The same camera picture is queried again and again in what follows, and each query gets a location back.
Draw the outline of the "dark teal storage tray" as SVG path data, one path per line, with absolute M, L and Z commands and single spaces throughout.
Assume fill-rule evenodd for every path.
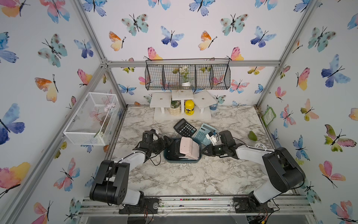
M 199 152 L 199 159 L 197 160 L 184 158 L 185 155 L 180 152 L 180 142 L 181 142 L 180 138 L 174 139 L 170 147 L 166 148 L 163 151 L 164 158 L 169 163 L 182 163 L 182 164 L 197 163 L 202 158 L 201 152 Z

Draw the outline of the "light blue calculator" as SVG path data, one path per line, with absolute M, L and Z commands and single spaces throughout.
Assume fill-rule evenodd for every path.
M 211 141 L 206 137 L 206 135 L 210 132 L 216 134 L 217 129 L 208 124 L 202 124 L 202 126 L 197 130 L 197 132 L 193 136 L 193 139 L 199 141 L 204 146 L 209 145 Z

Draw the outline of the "pink calculator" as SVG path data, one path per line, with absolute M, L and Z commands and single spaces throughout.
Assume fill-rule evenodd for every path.
M 180 158 L 189 160 L 199 160 L 200 145 L 188 137 L 180 140 Z

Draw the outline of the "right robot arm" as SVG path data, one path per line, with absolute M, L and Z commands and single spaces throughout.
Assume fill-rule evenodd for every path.
M 284 147 L 264 149 L 252 147 L 243 141 L 236 142 L 228 130 L 218 134 L 209 132 L 206 138 L 211 141 L 201 150 L 206 156 L 251 161 L 261 166 L 268 181 L 250 192 L 247 197 L 235 198 L 236 213 L 272 212 L 268 204 L 273 198 L 291 189 L 299 188 L 304 183 L 306 175 L 298 163 Z

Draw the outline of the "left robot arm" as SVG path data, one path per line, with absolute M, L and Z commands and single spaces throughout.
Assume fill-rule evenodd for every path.
M 154 129 L 143 132 L 142 141 L 135 146 L 130 155 L 114 161 L 101 162 L 89 193 L 90 200 L 109 206 L 123 205 L 128 210 L 144 210 L 144 193 L 128 188 L 130 171 L 151 160 L 153 154 L 161 154 L 173 143 L 173 138 L 166 135 L 159 137 Z

